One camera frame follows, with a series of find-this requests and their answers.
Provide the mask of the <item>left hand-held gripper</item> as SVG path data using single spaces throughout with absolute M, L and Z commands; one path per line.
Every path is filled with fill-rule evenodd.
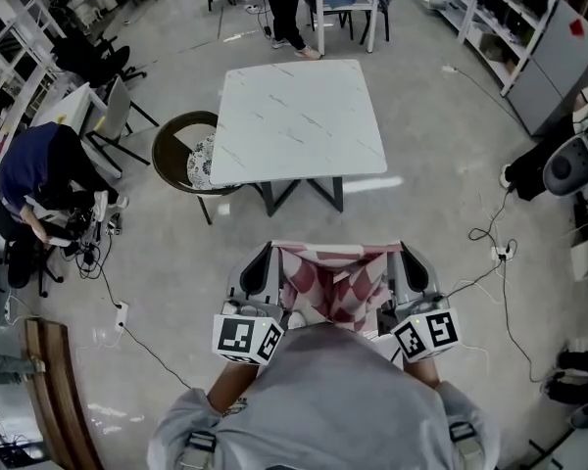
M 212 351 L 236 363 L 268 365 L 285 330 L 282 256 L 266 242 L 231 269 L 226 298 L 214 316 Z

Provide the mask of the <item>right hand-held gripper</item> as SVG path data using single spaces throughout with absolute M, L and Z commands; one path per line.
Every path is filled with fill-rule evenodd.
M 428 259 L 405 241 L 387 255 L 391 302 L 378 309 L 378 334 L 393 336 L 408 363 L 432 358 L 458 345 L 457 312 L 440 291 Z

